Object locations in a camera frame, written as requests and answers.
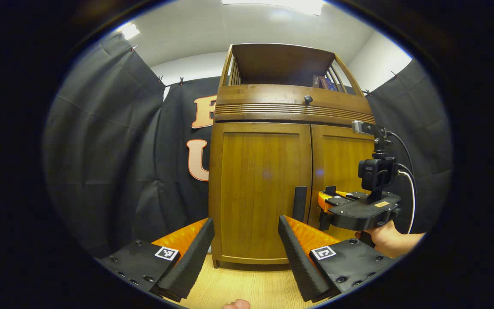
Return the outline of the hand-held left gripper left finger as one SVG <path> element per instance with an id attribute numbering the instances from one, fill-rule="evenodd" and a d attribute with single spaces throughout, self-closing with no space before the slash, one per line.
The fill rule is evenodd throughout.
<path id="1" fill-rule="evenodd" d="M 175 302 L 196 283 L 214 238 L 205 218 L 155 241 L 134 240 L 98 262 L 129 285 Z"/>

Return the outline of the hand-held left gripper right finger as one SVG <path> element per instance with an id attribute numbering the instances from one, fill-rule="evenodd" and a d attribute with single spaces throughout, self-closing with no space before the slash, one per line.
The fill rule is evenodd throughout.
<path id="1" fill-rule="evenodd" d="M 349 293 L 386 272 L 395 260 L 353 237 L 343 241 L 286 215 L 278 234 L 304 301 Z"/>

